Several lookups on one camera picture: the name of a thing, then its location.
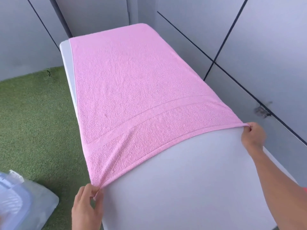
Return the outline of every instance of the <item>person's right arm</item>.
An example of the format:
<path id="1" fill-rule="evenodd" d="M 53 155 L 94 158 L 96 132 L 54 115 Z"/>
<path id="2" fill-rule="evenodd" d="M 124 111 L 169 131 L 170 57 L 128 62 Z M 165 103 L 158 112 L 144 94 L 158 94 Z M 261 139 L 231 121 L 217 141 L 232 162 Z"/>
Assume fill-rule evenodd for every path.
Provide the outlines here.
<path id="1" fill-rule="evenodd" d="M 257 123 L 244 127 L 242 143 L 253 159 L 269 210 L 280 230 L 307 229 L 307 192 L 263 152 L 265 132 Z"/>

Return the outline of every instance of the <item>white table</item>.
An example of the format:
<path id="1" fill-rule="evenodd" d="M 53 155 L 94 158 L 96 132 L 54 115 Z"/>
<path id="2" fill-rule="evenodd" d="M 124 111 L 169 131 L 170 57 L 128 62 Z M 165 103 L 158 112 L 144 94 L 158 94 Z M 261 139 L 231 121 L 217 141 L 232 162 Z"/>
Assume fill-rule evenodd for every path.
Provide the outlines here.
<path id="1" fill-rule="evenodd" d="M 77 115 L 69 41 L 62 42 L 60 49 Z M 276 223 L 265 203 L 255 165 L 241 144 L 242 130 L 212 131 L 182 141 L 108 185 L 104 228 L 273 229 Z"/>

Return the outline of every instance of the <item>floor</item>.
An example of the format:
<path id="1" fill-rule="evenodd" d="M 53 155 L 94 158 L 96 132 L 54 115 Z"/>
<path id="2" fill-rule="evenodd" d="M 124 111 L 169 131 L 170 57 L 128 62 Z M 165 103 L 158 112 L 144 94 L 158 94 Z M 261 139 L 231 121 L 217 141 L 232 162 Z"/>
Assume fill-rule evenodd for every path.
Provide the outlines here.
<path id="1" fill-rule="evenodd" d="M 14 170 L 59 196 L 43 229 L 68 230 L 89 175 L 64 68 L 49 71 L 0 82 L 0 171 Z"/>

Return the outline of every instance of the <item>towel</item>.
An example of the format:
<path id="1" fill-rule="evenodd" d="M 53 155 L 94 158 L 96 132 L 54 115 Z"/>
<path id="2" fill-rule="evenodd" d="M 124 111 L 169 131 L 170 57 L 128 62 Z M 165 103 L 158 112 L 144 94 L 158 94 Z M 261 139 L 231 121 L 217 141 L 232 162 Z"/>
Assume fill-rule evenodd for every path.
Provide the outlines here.
<path id="1" fill-rule="evenodd" d="M 70 44 L 81 142 L 95 186 L 185 139 L 245 125 L 146 24 Z"/>

